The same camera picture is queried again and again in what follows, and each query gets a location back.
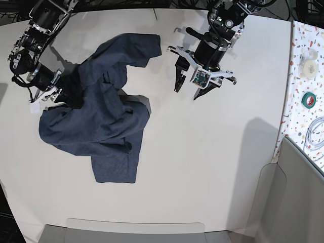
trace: circuit board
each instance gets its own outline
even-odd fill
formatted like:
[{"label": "circuit board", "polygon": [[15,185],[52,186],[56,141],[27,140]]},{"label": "circuit board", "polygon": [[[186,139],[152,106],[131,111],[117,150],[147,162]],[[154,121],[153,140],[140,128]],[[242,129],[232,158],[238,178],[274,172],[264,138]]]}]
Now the circuit board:
[{"label": "circuit board", "polygon": [[198,85],[201,89],[204,89],[208,85],[209,79],[210,79],[210,75],[208,73],[205,73],[202,70],[198,70],[192,82],[195,85]]}]

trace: roll of tape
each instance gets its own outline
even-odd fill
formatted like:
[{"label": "roll of tape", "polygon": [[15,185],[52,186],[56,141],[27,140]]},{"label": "roll of tape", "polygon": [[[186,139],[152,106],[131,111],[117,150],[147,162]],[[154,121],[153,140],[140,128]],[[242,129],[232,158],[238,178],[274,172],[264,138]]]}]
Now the roll of tape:
[{"label": "roll of tape", "polygon": [[303,96],[302,104],[307,109],[312,108],[315,105],[315,103],[316,103],[316,96],[313,93],[308,92]]},{"label": "roll of tape", "polygon": [[303,74],[308,79],[314,79],[318,73],[318,65],[313,60],[306,60],[303,65]]}]

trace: cable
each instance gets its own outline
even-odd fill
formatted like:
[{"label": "cable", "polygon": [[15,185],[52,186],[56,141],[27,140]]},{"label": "cable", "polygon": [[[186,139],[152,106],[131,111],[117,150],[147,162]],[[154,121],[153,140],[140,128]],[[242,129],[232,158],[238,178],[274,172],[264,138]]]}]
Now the cable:
[{"label": "cable", "polygon": [[267,8],[271,5],[273,5],[277,0],[272,0],[271,2],[267,3],[267,4],[257,4],[251,0],[246,0],[249,4],[255,6],[255,7],[258,7],[258,8]]},{"label": "cable", "polygon": [[[20,81],[22,82],[22,83],[18,83],[17,81],[18,80],[14,80],[14,78],[18,78],[18,79],[20,79]],[[17,75],[17,76],[14,76],[14,77],[12,77],[12,81],[14,81],[16,84],[18,84],[20,87],[23,87],[23,88],[27,88],[28,89],[28,92],[29,92],[29,97],[30,97],[30,102],[32,103],[33,102],[33,98],[32,98],[32,93],[31,93],[31,90],[30,90],[30,87],[32,87],[32,86],[34,86],[34,84],[33,83],[26,83],[19,75]]]},{"label": "cable", "polygon": [[268,10],[268,9],[264,9],[264,10],[269,12],[270,14],[272,14],[274,17],[277,17],[278,19],[284,20],[282,17],[279,17],[277,14],[271,12],[270,10]]},{"label": "cable", "polygon": [[[288,3],[288,1],[285,0],[285,2],[286,2],[286,5],[287,5],[287,9],[288,9],[288,17],[287,17],[286,21],[288,21],[288,20],[290,19],[290,17],[291,17],[292,14],[291,14],[291,11],[290,11],[290,7],[289,7],[289,3]],[[277,14],[271,12],[271,11],[268,10],[268,9],[264,9],[264,10],[267,11],[267,12],[269,12],[269,13],[272,14],[273,16],[277,17],[278,19],[285,20],[285,19],[283,19],[282,17],[278,16]]]},{"label": "cable", "polygon": [[210,25],[210,27],[213,29],[215,35],[217,36],[217,39],[218,39],[218,45],[217,45],[217,48],[214,50],[214,53],[211,55],[211,57],[209,58],[208,62],[204,65],[204,69],[205,70],[208,70],[209,69],[209,63],[211,62],[211,60],[214,58],[215,54],[217,53],[218,49],[220,48],[221,46],[221,38],[219,36],[219,33],[218,31],[216,30],[216,28],[213,26],[213,23],[211,22],[210,20],[210,16],[211,16],[212,12],[209,10],[208,14],[207,14],[207,20],[208,20],[208,23]]},{"label": "cable", "polygon": [[[316,129],[319,126],[323,126],[323,125],[324,125],[324,117],[319,117],[319,118],[315,119],[309,125],[309,128],[308,128],[306,136],[305,136],[305,143],[304,143],[304,148],[303,148],[304,152],[305,152],[306,143],[310,145],[310,147],[307,147],[307,149],[309,151],[316,151],[316,150],[321,149],[324,146],[324,139],[319,143],[314,143],[313,142],[314,140],[312,139],[312,134],[316,134]],[[313,162],[318,161],[323,157],[324,157],[324,154],[320,158],[313,160]]]}]

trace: gray panel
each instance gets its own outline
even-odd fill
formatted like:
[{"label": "gray panel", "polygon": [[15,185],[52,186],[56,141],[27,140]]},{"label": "gray panel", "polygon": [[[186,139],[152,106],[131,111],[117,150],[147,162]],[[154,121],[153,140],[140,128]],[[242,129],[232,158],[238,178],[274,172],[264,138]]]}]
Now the gray panel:
[{"label": "gray panel", "polygon": [[322,243],[324,239],[324,177],[296,145],[282,141],[279,166],[257,232],[261,243]]},{"label": "gray panel", "polygon": [[206,243],[204,233],[195,234],[124,234],[67,229],[66,243]]},{"label": "gray panel", "polygon": [[38,243],[64,243],[66,228],[45,225],[45,228],[40,236]]},{"label": "gray panel", "polygon": [[205,233],[207,243],[231,243],[228,231],[217,231]]}]

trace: white tabletop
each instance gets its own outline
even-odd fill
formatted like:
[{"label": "white tabletop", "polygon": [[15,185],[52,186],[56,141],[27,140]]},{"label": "white tabletop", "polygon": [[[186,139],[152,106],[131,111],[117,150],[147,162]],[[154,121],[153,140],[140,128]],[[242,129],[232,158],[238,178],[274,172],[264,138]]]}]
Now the white tabletop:
[{"label": "white tabletop", "polygon": [[193,101],[189,78],[173,91],[177,56],[169,45],[195,50],[186,27],[207,31],[207,13],[194,10],[112,10],[72,17],[54,47],[81,63],[112,37],[125,33],[161,36],[161,57],[146,68],[128,67],[124,90],[150,99],[135,184],[96,183],[90,157],[44,143],[39,115],[29,113],[28,92],[11,83],[7,56],[27,22],[0,27],[0,83],[9,87],[0,104],[0,180],[27,240],[45,224],[68,218],[186,223],[205,231],[244,228],[262,167],[271,162],[286,91],[291,25],[249,16],[242,37],[221,61],[236,86]]}]

